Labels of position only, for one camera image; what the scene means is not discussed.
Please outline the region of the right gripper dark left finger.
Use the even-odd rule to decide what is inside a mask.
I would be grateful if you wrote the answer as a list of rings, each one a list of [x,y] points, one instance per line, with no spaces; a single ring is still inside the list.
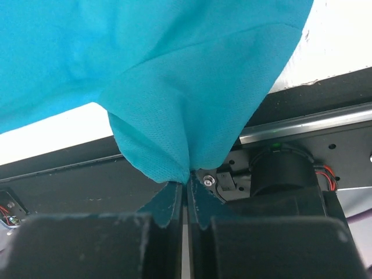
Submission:
[[[143,278],[180,278],[183,238],[183,185],[168,182],[139,210],[146,225]]]

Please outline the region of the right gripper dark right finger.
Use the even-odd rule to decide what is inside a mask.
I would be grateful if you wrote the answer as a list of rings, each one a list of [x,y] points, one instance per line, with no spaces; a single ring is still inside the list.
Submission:
[[[191,173],[187,184],[187,217],[192,278],[218,277],[211,219],[223,212],[222,202]]]

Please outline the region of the teal t shirt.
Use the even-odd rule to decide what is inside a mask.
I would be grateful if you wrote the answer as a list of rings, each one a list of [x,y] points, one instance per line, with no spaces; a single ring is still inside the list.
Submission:
[[[158,183],[219,167],[312,1],[2,1],[1,132],[95,102]]]

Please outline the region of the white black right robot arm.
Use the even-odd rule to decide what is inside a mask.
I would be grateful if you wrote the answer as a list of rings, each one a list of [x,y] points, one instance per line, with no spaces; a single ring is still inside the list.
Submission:
[[[192,278],[348,278],[365,271],[334,192],[320,189],[312,159],[265,149],[245,170],[250,197],[222,202],[192,174],[143,208],[143,278],[180,278],[183,217]]]

